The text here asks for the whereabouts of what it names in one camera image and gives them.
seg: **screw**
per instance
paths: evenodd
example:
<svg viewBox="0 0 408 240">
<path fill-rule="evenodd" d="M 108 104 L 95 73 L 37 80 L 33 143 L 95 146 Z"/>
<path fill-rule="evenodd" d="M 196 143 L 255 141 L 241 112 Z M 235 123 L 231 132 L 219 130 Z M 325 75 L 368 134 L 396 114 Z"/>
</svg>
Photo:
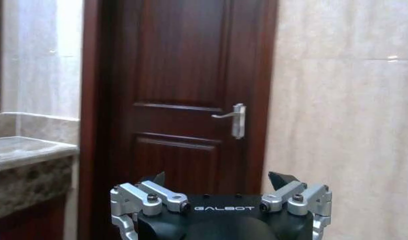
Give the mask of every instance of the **screw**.
<svg viewBox="0 0 408 240">
<path fill-rule="evenodd" d="M 304 202 L 304 196 L 301 194 L 295 194 L 292 196 L 292 200 L 297 203 L 303 203 Z"/>
<path fill-rule="evenodd" d="M 181 214 L 185 214 L 187 212 L 189 212 L 189 210 L 191 210 L 191 203 L 184 202 L 184 203 L 180 205 L 180 213 L 181 213 Z"/>
<path fill-rule="evenodd" d="M 261 202 L 260 205 L 259 205 L 259 209 L 263 213 L 267 213 L 269 212 L 269 205 L 265 203 L 265 202 Z"/>
<path fill-rule="evenodd" d="M 155 193 L 149 193 L 147 199 L 149 203 L 155 203 L 156 201 L 159 201 L 159 195 L 156 195 Z"/>
</svg>

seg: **wooden cabinet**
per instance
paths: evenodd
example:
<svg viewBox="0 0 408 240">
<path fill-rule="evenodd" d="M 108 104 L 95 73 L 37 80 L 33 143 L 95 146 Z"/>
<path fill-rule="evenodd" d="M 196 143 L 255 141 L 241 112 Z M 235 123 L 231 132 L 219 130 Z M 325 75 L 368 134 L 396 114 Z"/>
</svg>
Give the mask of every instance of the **wooden cabinet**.
<svg viewBox="0 0 408 240">
<path fill-rule="evenodd" d="M 0 240 L 63 240 L 67 196 L 0 219 Z"/>
</svg>

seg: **marble countertop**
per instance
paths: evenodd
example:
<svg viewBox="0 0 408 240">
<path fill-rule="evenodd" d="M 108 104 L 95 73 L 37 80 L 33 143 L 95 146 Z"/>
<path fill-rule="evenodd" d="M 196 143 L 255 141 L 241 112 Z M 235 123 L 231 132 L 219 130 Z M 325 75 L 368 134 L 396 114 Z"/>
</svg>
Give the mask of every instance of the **marble countertop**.
<svg viewBox="0 0 408 240">
<path fill-rule="evenodd" d="M 0 138 L 0 171 L 79 153 L 76 145 L 21 136 Z"/>
</svg>

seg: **doorway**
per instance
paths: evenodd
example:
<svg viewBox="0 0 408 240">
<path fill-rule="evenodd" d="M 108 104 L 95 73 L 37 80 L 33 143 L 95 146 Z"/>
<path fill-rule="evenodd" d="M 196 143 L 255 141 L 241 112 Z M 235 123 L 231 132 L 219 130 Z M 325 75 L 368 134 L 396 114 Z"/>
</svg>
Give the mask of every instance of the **doorway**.
<svg viewBox="0 0 408 240">
<path fill-rule="evenodd" d="M 276 1 L 87 0 L 84 22 L 79 238 L 112 239 L 115 184 L 260 192 Z"/>
</svg>

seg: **door handle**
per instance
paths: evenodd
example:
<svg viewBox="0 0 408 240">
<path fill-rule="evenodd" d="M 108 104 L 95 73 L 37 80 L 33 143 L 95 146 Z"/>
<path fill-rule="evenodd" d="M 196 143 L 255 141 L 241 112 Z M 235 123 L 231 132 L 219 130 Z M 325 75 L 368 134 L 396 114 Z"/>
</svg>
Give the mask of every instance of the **door handle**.
<svg viewBox="0 0 408 240">
<path fill-rule="evenodd" d="M 215 119 L 224 119 L 232 117 L 232 136 L 241 139 L 245 133 L 245 106 L 243 103 L 233 105 L 233 112 L 225 115 L 211 115 Z"/>
</svg>

